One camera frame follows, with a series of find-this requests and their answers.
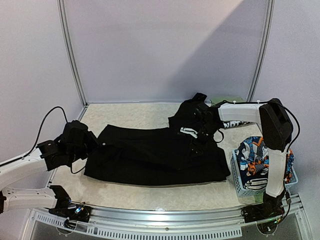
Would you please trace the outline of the black garment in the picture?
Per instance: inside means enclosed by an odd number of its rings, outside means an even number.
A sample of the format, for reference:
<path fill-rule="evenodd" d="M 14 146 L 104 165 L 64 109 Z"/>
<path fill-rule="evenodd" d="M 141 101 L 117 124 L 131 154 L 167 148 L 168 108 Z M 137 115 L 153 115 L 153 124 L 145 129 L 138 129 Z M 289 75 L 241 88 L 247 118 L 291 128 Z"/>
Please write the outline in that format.
<path fill-rule="evenodd" d="M 205 103 L 197 93 L 168 119 L 168 127 L 133 129 L 107 125 L 89 155 L 84 175 L 105 182 L 136 186 L 176 186 L 225 181 L 231 174 L 225 152 L 217 146 L 194 152 L 191 136 L 179 130 L 179 120 L 198 120 L 195 106 Z"/>

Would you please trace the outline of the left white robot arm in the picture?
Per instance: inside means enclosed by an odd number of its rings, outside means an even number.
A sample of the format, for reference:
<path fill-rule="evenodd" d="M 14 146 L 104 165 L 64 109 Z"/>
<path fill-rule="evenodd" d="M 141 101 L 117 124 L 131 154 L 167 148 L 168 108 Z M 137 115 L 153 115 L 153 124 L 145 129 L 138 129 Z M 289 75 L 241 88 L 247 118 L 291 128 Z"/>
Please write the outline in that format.
<path fill-rule="evenodd" d="M 0 165 L 0 212 L 16 209 L 46 208 L 57 210 L 63 217 L 74 213 L 74 205 L 64 188 L 51 185 L 40 189 L 14 189 L 9 186 L 33 174 L 49 172 L 61 166 L 72 167 L 86 159 L 97 147 L 94 135 L 47 140 L 26 156 L 9 159 Z"/>

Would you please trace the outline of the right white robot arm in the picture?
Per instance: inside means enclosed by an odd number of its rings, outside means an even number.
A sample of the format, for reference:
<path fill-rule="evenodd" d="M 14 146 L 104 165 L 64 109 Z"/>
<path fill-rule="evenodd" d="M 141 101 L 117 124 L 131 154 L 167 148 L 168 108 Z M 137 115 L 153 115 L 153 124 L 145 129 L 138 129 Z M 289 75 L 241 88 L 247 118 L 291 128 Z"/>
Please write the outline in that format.
<path fill-rule="evenodd" d="M 197 110 L 193 115 L 200 120 L 202 127 L 194 130 L 182 126 L 179 131 L 195 139 L 192 143 L 195 153 L 203 149 L 204 143 L 222 128 L 224 122 L 242 121 L 259 126 L 268 149 L 269 170 L 265 195 L 270 199 L 259 206 L 258 213 L 262 218 L 269 218 L 278 210 L 275 199 L 280 199 L 285 193 L 285 172 L 294 130 L 289 117 L 290 111 L 277 98 L 261 102 L 224 100 L 203 110 Z"/>

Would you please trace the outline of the folded black white shirt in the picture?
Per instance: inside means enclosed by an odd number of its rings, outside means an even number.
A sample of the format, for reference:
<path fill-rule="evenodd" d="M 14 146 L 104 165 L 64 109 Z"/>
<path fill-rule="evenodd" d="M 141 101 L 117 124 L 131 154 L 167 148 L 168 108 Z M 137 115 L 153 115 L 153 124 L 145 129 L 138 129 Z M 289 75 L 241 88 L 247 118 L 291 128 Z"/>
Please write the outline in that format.
<path fill-rule="evenodd" d="M 229 129 L 229 128 L 238 128 L 243 126 L 249 126 L 254 124 L 253 122 L 249 121 L 240 121 L 240 120 L 232 120 L 232 121 L 223 121 L 222 122 L 222 128 L 223 129 Z"/>

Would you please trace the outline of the folded green shirt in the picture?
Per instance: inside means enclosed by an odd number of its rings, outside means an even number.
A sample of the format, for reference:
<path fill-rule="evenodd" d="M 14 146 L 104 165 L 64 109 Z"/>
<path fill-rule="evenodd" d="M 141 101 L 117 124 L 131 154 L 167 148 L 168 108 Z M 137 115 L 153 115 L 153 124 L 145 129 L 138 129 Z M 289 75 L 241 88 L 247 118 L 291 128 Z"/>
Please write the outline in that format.
<path fill-rule="evenodd" d="M 236 101 L 236 102 L 242 102 L 244 99 L 241 98 L 241 97 L 238 97 L 238 96 L 218 96 L 218 97 L 212 97 L 210 99 L 210 103 L 211 103 L 211 106 L 214 106 L 220 102 L 223 102 L 223 101 L 227 101 L 227 102 L 233 102 L 233 101 Z"/>

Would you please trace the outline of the blue orange patterned cloth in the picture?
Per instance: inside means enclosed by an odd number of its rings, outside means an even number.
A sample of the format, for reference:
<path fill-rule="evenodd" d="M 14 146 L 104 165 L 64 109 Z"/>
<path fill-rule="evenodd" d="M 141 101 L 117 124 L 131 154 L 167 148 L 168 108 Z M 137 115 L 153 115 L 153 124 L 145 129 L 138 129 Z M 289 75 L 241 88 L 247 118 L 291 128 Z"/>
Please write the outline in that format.
<path fill-rule="evenodd" d="M 242 141 L 235 152 L 240 176 L 265 177 L 269 175 L 269 149 L 261 136 L 250 136 Z"/>

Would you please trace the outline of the light blue plastic basket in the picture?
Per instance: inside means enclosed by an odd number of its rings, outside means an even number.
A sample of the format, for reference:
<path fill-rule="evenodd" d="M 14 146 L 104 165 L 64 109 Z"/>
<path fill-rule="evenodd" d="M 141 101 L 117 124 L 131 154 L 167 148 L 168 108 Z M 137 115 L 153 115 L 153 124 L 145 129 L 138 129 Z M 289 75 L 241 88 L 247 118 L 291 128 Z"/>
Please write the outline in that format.
<path fill-rule="evenodd" d="M 231 169 L 232 169 L 232 175 L 233 175 L 233 180 L 234 180 L 234 185 L 235 185 L 237 196 L 238 197 L 247 197 L 247 196 L 254 196 L 254 195 L 262 194 L 265 191 L 267 184 L 262 184 L 262 185 L 258 186 L 257 189 L 244 188 L 244 184 L 243 184 L 243 181 L 241 178 L 241 173 L 239 170 L 238 162 L 236 159 L 236 151 L 237 151 L 237 149 L 232 150 L 232 157 L 230 160 L 230 165 L 231 165 Z M 298 176 L 296 174 L 296 171 L 292 167 L 292 176 L 291 176 L 290 182 L 286 183 L 285 187 L 287 189 L 289 189 L 292 186 L 294 186 L 295 184 L 297 184 L 298 181 L 299 180 L 298 180 Z"/>

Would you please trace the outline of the white striped cloth in basket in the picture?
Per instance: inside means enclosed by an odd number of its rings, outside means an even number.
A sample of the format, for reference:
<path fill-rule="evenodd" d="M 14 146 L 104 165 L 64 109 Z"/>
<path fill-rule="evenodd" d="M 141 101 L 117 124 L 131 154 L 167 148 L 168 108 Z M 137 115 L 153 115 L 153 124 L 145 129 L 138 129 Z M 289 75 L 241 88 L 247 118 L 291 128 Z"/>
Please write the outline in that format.
<path fill-rule="evenodd" d="M 242 187 L 247 194 L 264 190 L 267 187 L 267 177 L 244 176 L 241 178 Z"/>

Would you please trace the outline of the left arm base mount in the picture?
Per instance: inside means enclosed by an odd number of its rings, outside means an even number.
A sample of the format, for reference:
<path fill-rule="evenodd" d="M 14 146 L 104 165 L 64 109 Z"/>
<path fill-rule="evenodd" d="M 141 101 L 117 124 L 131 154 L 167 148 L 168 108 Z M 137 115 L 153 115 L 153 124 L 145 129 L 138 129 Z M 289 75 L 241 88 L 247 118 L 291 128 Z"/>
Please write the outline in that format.
<path fill-rule="evenodd" d="M 72 203 L 70 200 L 58 200 L 55 207 L 50 208 L 48 212 L 70 221 L 88 223 L 91 218 L 92 208 L 86 205 L 85 202 Z"/>

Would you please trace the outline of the aluminium front rail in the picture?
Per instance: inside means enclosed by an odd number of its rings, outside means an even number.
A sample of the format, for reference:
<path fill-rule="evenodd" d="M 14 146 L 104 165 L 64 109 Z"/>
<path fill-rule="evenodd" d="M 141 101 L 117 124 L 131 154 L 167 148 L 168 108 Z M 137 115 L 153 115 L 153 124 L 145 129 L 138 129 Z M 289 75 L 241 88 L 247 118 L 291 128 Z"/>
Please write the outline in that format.
<path fill-rule="evenodd" d="M 287 217 L 245 222 L 241 206 L 212 210 L 164 211 L 97 207 L 89 222 L 64 227 L 64 218 L 47 210 L 32 210 L 23 240 L 312 240 L 298 194 L 285 206 Z"/>

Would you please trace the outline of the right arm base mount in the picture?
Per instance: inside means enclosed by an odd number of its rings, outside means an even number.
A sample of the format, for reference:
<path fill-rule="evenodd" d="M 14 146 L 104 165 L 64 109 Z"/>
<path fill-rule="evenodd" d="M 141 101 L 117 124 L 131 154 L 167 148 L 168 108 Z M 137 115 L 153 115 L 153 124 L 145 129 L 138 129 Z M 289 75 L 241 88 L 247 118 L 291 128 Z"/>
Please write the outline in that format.
<path fill-rule="evenodd" d="M 288 211 L 285 212 L 282 200 L 266 200 L 263 203 L 247 205 L 241 209 L 241 216 L 245 223 L 275 219 L 273 223 L 277 225 L 287 217 L 288 213 Z"/>

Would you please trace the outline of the right aluminium frame post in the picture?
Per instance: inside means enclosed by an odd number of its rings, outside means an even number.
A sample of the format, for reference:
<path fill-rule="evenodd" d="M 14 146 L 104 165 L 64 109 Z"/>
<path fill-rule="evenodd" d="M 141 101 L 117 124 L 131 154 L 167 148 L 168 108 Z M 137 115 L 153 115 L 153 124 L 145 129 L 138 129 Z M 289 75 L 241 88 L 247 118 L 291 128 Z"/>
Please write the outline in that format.
<path fill-rule="evenodd" d="M 258 81 L 259 81 L 259 77 L 260 77 L 260 74 L 262 71 L 263 62 L 264 62 L 264 58 L 266 55 L 266 50 L 267 50 L 268 41 L 269 41 L 269 37 L 270 37 L 274 6 L 275 6 L 274 0 L 267 1 L 267 8 L 266 8 L 266 12 L 265 12 L 260 47 L 259 47 L 259 51 L 258 51 L 258 57 L 257 57 L 256 66 L 254 69 L 252 83 L 250 85 L 249 92 L 248 92 L 248 95 L 246 98 L 247 102 L 251 102 L 254 98 L 255 91 L 256 91 L 256 88 L 258 85 Z"/>

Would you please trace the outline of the aluminium frame post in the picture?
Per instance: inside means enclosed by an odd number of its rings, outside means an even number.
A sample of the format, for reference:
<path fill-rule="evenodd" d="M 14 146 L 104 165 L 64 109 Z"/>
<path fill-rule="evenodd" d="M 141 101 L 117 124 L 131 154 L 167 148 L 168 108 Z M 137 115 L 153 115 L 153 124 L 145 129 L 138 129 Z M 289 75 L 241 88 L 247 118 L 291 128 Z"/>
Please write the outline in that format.
<path fill-rule="evenodd" d="M 256 66 L 254 69 L 252 83 L 250 85 L 249 92 L 248 92 L 248 95 L 246 98 L 247 102 L 251 102 L 254 98 L 255 91 L 256 91 L 256 88 L 258 85 L 258 81 L 259 81 L 259 77 L 260 77 L 260 74 L 262 71 L 263 62 L 264 62 L 264 58 L 266 55 L 266 50 L 267 50 L 268 41 L 269 41 L 269 37 L 270 37 L 274 6 L 275 6 L 274 0 L 267 1 L 267 8 L 266 8 L 266 12 L 265 12 L 260 47 L 259 47 L 259 51 L 258 51 L 258 57 L 257 57 Z"/>
<path fill-rule="evenodd" d="M 64 44 L 66 48 L 66 54 L 68 57 L 72 77 L 75 83 L 75 88 L 77 90 L 81 105 L 84 108 L 86 108 L 88 106 L 88 102 L 85 96 L 83 85 L 81 83 L 79 71 L 77 68 L 76 58 L 73 51 L 73 46 L 72 46 L 72 41 L 71 41 L 71 36 L 70 36 L 70 31 L 68 26 L 68 20 L 67 20 L 67 11 L 66 11 L 65 1 L 57 0 L 57 7 L 58 7 L 58 13 L 59 13 L 59 18 L 61 23 L 62 35 L 63 35 Z"/>

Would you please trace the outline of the left aluminium frame post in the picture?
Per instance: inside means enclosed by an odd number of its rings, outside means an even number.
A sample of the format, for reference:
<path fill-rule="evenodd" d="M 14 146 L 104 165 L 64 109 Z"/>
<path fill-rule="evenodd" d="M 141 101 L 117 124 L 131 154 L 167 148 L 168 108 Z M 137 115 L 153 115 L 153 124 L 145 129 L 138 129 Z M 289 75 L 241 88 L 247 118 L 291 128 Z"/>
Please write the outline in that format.
<path fill-rule="evenodd" d="M 68 26 L 68 20 L 67 20 L 67 11 L 66 11 L 65 1 L 57 0 L 57 7 L 58 7 L 58 13 L 59 13 L 59 18 L 61 23 L 62 35 L 63 35 L 64 44 L 66 48 L 66 54 L 68 57 L 72 77 L 75 83 L 75 88 L 77 90 L 81 105 L 84 108 L 86 108 L 88 106 L 88 102 L 85 96 L 83 85 L 81 83 L 79 71 L 77 68 L 76 58 L 73 51 L 73 46 L 72 46 L 72 41 L 71 41 L 71 36 L 70 36 L 70 31 Z"/>

